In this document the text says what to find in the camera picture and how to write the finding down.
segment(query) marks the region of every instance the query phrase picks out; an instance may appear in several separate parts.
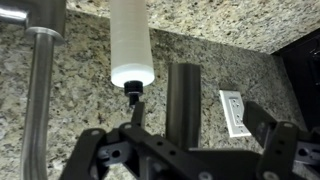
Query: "screw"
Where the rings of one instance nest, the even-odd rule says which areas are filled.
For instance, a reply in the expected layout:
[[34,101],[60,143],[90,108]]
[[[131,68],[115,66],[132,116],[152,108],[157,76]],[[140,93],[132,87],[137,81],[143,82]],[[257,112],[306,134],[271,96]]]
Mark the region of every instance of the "screw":
[[279,177],[276,173],[271,171],[266,171],[263,173],[263,178],[265,180],[279,180]]
[[204,171],[199,174],[199,180],[213,180],[213,178],[210,173]]
[[258,125],[257,130],[258,130],[259,132],[263,132],[263,129],[265,128],[265,126],[266,126],[265,123],[260,123],[260,124]]
[[100,132],[98,130],[94,130],[91,132],[91,135],[92,136],[95,136],[95,135],[98,135]]
[[284,124],[284,127],[288,127],[288,128],[289,128],[289,127],[293,127],[293,124],[291,124],[291,123],[285,123],[285,124]]
[[132,128],[132,126],[131,126],[131,124],[126,124],[126,125],[124,126],[124,128],[125,128],[125,129],[130,129],[130,128]]
[[98,180],[97,168],[91,168],[90,169],[90,175],[94,180]]

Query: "granite countertop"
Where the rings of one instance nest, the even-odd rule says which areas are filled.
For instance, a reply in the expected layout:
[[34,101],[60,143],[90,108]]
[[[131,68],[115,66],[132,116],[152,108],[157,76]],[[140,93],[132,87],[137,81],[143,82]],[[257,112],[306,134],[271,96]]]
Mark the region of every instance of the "granite countertop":
[[[23,28],[0,23],[0,179],[18,179],[21,139],[32,59]],[[220,89],[238,90],[244,101],[260,104],[275,119],[304,127],[291,84],[278,57],[185,35],[151,30],[156,73],[146,87],[146,130],[163,134],[167,69],[189,62],[202,69],[201,147],[261,152],[253,137],[229,138]],[[110,32],[107,18],[68,12],[66,45],[54,53],[48,129],[49,179],[58,179],[79,135],[87,128],[110,131],[132,111],[123,89],[110,82]],[[308,176],[302,167],[296,171]],[[114,166],[109,179],[132,179]]]
[[[146,0],[149,26],[272,53],[320,27],[318,0]],[[70,10],[110,17],[109,0],[68,0]]]

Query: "wall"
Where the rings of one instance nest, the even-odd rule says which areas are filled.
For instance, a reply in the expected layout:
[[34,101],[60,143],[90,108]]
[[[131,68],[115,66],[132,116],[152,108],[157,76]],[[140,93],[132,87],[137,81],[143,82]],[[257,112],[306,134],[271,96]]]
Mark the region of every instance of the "wall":
[[[129,120],[123,90],[110,82],[109,20],[69,12],[66,45],[54,55],[48,132],[48,174],[57,179],[76,139],[86,128],[107,131]],[[17,179],[21,137],[32,59],[23,29],[0,24],[0,179]],[[281,59],[254,51],[151,30],[156,80],[145,88],[146,129],[164,133],[167,67],[173,62],[202,68],[202,140],[205,148],[242,148],[261,152],[254,138],[229,139],[219,90],[232,88],[253,100],[277,120],[303,127]],[[110,179],[128,179],[116,166]]]
[[[318,0],[145,0],[149,26],[272,53],[320,26]],[[110,17],[109,0],[68,0],[67,8]]]

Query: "wall outlet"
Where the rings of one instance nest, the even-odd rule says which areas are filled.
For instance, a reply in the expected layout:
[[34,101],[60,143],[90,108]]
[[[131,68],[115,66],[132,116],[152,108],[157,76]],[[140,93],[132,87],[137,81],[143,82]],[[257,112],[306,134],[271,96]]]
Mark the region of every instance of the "wall outlet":
[[244,106],[240,92],[220,90],[220,96],[230,137],[251,136],[243,124]]

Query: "black nozzle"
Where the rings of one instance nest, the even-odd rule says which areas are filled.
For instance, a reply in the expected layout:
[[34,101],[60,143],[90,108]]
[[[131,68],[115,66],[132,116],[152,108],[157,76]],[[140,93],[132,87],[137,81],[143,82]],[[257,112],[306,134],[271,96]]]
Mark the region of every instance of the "black nozzle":
[[129,106],[134,108],[139,102],[139,96],[143,94],[143,84],[141,81],[128,81],[124,83],[124,94],[129,97]]

